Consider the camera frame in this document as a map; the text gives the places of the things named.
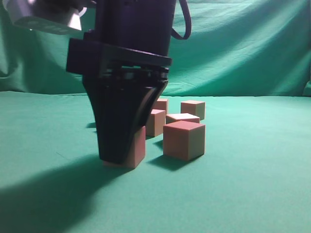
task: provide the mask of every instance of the green cloth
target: green cloth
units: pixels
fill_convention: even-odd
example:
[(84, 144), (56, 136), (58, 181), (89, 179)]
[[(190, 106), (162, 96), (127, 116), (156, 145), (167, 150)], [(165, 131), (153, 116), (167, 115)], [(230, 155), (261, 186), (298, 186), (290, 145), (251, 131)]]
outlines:
[[(193, 33), (172, 39), (164, 95), (302, 96), (310, 93), (309, 0), (189, 0)], [(93, 28), (94, 11), (82, 17)], [(184, 32), (180, 6), (174, 28)], [(0, 6), (0, 91), (81, 93), (65, 72), (68, 39), (13, 27)]]
[(85, 95), (0, 93), (1, 233), (310, 233), (311, 99), (206, 102), (206, 154), (103, 167)]

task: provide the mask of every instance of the wooden cube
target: wooden cube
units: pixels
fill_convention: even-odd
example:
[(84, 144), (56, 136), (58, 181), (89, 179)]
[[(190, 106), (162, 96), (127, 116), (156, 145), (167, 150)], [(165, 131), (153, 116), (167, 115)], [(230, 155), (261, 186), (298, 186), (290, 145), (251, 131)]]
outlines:
[(181, 160), (191, 160), (205, 153), (204, 124), (177, 121), (164, 125), (163, 153)]
[(165, 125), (165, 110), (153, 109), (146, 124), (146, 135), (151, 137), (159, 136), (163, 133)]
[(200, 118), (189, 113), (167, 114), (166, 124), (170, 124), (179, 120), (200, 123)]
[(200, 120), (205, 119), (205, 102), (188, 100), (182, 101), (180, 106), (181, 113), (190, 113), (200, 118)]
[(130, 148), (126, 161), (119, 165), (104, 161), (105, 166), (136, 168), (144, 159), (146, 154), (146, 127), (142, 127), (134, 135), (133, 143)]
[(166, 114), (167, 114), (169, 112), (169, 100), (158, 98), (153, 109), (164, 110), (166, 111)]

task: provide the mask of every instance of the block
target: block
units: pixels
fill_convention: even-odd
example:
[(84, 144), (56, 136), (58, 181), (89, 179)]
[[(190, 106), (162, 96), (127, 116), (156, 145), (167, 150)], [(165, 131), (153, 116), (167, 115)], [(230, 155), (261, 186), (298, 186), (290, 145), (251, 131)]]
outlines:
[(170, 124), (179, 120), (200, 123), (200, 118), (189, 113), (167, 114), (166, 124)]
[(205, 119), (205, 102), (196, 100), (182, 101), (180, 113), (190, 113), (203, 120)]
[(189, 161), (205, 154), (206, 126), (177, 121), (163, 127), (163, 154)]
[(146, 135), (151, 137), (159, 136), (163, 133), (165, 125), (165, 110), (153, 109), (146, 124)]
[(133, 143), (130, 148), (126, 161), (119, 165), (104, 161), (105, 166), (136, 168), (144, 159), (146, 154), (146, 127), (142, 127), (134, 135)]
[(158, 98), (153, 109), (165, 110), (167, 114), (169, 112), (169, 100)]

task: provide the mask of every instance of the green backdrop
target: green backdrop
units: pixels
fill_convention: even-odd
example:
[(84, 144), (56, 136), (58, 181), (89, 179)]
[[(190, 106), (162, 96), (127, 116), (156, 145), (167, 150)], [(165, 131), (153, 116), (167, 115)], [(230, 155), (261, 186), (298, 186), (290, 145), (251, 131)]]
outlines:
[[(311, 95), (309, 0), (189, 0), (193, 33), (172, 39), (169, 96)], [(93, 27), (94, 11), (82, 18)], [(174, 27), (184, 31), (177, 6)], [(68, 39), (12, 26), (0, 6), (0, 91), (84, 92), (65, 72)]]

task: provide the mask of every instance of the cube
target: cube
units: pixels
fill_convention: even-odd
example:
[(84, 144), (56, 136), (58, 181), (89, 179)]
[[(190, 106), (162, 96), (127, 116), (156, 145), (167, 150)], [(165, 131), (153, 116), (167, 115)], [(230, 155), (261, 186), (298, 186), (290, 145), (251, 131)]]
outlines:
[(169, 112), (169, 100), (158, 98), (153, 109), (165, 110), (167, 114)]
[(126, 161), (121, 165), (104, 161), (104, 165), (112, 167), (136, 168), (140, 164), (140, 162), (144, 159), (145, 154), (146, 154), (146, 127), (143, 126), (134, 135), (133, 143)]
[(165, 110), (153, 109), (146, 124), (146, 135), (151, 137), (159, 136), (163, 133), (165, 125)]
[(205, 153), (204, 124), (177, 121), (163, 127), (163, 154), (189, 161)]
[(205, 102), (188, 100), (182, 101), (180, 106), (181, 113), (190, 113), (200, 118), (200, 120), (205, 119)]
[(179, 120), (200, 123), (200, 118), (189, 113), (167, 114), (166, 124), (170, 124)]

